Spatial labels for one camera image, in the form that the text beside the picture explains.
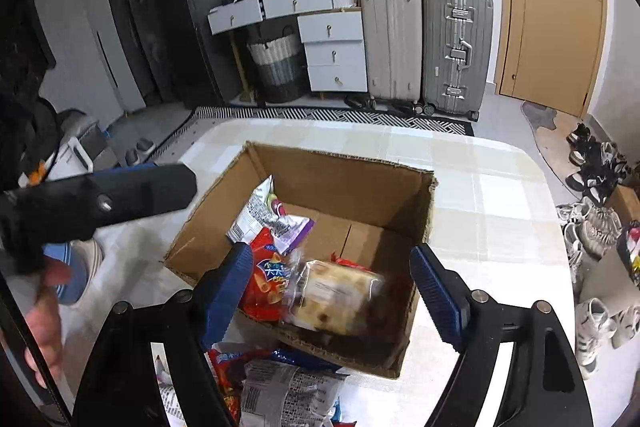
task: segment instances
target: desk leg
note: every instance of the desk leg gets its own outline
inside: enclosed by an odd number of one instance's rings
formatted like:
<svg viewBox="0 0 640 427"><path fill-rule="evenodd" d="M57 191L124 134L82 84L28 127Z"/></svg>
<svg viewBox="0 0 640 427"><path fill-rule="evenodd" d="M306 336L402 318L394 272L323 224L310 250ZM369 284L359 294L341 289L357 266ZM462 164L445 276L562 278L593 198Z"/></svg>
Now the desk leg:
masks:
<svg viewBox="0 0 640 427"><path fill-rule="evenodd" d="M247 94L249 100L253 100L251 91L249 90L249 83L246 81L244 74L244 68L240 61L240 54L238 52L238 46L236 46L236 35L233 30L229 30L229 42L231 42L231 49L234 52L234 59L236 60L236 68L238 68L238 74L240 75L240 82L242 82L242 90Z"/></svg>

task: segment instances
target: screw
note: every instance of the screw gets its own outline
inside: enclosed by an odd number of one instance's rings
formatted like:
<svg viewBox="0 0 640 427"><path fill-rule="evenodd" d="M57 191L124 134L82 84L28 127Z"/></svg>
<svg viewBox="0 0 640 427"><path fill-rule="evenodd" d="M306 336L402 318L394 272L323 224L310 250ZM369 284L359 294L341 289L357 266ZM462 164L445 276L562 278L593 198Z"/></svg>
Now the screw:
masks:
<svg viewBox="0 0 640 427"><path fill-rule="evenodd" d="M129 303L127 301L116 302L111 308L111 311L116 315L122 315L125 311L129 309Z"/></svg>
<svg viewBox="0 0 640 427"><path fill-rule="evenodd" d="M111 212L113 201L106 194L100 194L97 198L98 208L103 212Z"/></svg>
<svg viewBox="0 0 640 427"><path fill-rule="evenodd" d="M193 291L192 290L180 290L177 294L174 295L174 299L177 302L189 302L191 300L191 297L193 297Z"/></svg>
<svg viewBox="0 0 640 427"><path fill-rule="evenodd" d="M471 298L479 303L484 303L489 300L489 294L484 290L473 290L471 292Z"/></svg>
<svg viewBox="0 0 640 427"><path fill-rule="evenodd" d="M538 301L536 302L536 308L543 313L551 313L551 304L546 301Z"/></svg>

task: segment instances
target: wooden door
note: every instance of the wooden door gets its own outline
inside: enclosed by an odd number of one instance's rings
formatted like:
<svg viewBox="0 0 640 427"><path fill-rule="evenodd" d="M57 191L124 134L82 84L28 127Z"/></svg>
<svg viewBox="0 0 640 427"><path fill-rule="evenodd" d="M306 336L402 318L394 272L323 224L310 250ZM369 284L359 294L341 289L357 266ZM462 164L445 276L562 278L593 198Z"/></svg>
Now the wooden door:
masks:
<svg viewBox="0 0 640 427"><path fill-rule="evenodd" d="M580 116L600 61L604 0L511 0L500 93Z"/></svg>

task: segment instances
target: suitcase latch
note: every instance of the suitcase latch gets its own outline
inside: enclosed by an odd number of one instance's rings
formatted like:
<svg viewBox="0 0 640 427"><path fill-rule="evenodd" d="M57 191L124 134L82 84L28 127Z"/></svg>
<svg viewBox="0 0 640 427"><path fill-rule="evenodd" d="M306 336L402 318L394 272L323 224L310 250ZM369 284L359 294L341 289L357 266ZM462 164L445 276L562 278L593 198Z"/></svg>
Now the suitcase latch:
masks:
<svg viewBox="0 0 640 427"><path fill-rule="evenodd" d="M459 58L460 60L466 60L466 51L452 49L449 55L451 58Z"/></svg>
<svg viewBox="0 0 640 427"><path fill-rule="evenodd" d="M462 89L457 87L447 86L447 94L449 96L460 96L462 94Z"/></svg>
<svg viewBox="0 0 640 427"><path fill-rule="evenodd" d="M454 8L451 10L451 16L455 19L468 19L469 12L468 10L461 10L459 8Z"/></svg>

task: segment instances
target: hand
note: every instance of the hand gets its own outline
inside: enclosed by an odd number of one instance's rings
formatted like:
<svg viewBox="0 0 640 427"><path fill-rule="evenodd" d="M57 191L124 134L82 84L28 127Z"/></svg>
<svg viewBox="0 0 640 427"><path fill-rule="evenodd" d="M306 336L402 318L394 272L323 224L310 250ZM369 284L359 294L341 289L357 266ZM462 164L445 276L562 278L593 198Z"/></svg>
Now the hand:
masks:
<svg viewBox="0 0 640 427"><path fill-rule="evenodd" d="M58 313L58 296L53 288L71 279L71 269L62 261L45 258L46 268L42 277L42 290L35 306L24 318L54 379L62 376L62 325ZM36 381L46 388L42 375L29 349L25 350L27 364L36 372Z"/></svg>

